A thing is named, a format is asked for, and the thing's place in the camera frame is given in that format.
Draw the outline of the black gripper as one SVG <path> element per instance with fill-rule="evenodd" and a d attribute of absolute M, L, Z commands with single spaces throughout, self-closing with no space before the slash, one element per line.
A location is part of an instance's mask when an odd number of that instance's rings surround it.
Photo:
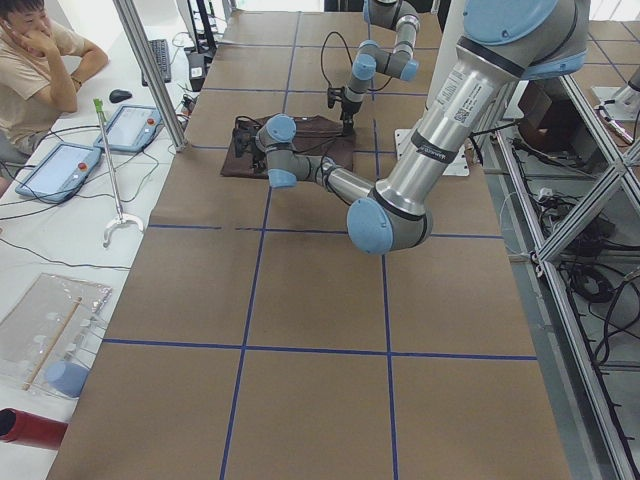
<path fill-rule="evenodd" d="M 347 97 L 341 99 L 342 136 L 354 134 L 354 116 L 360 111 L 362 101 L 352 101 Z"/>
<path fill-rule="evenodd" d="M 252 149 L 252 169 L 255 175 L 264 175 L 267 173 L 266 155 L 259 148 Z"/>

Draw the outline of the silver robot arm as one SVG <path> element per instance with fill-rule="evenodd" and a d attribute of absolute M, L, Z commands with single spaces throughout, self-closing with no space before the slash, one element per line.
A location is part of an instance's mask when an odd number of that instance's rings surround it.
<path fill-rule="evenodd" d="M 406 137 L 388 177 L 371 183 L 327 156 L 293 145 L 294 120 L 269 118 L 252 142 L 266 160 L 272 188 L 302 181 L 348 204 L 347 230 L 361 251 L 413 248 L 432 231 L 426 198 L 507 84 L 578 71 L 587 54 L 587 1 L 467 1 L 458 18 L 457 61 Z"/>
<path fill-rule="evenodd" d="M 354 116 L 359 112 L 375 74 L 389 79 L 411 81 L 419 62 L 414 48 L 420 30 L 415 8 L 406 1 L 365 1 L 364 20 L 373 26 L 393 31 L 396 35 L 392 51 L 384 50 L 373 40 L 363 41 L 351 66 L 348 82 L 339 90 L 343 133 L 353 133 Z"/>

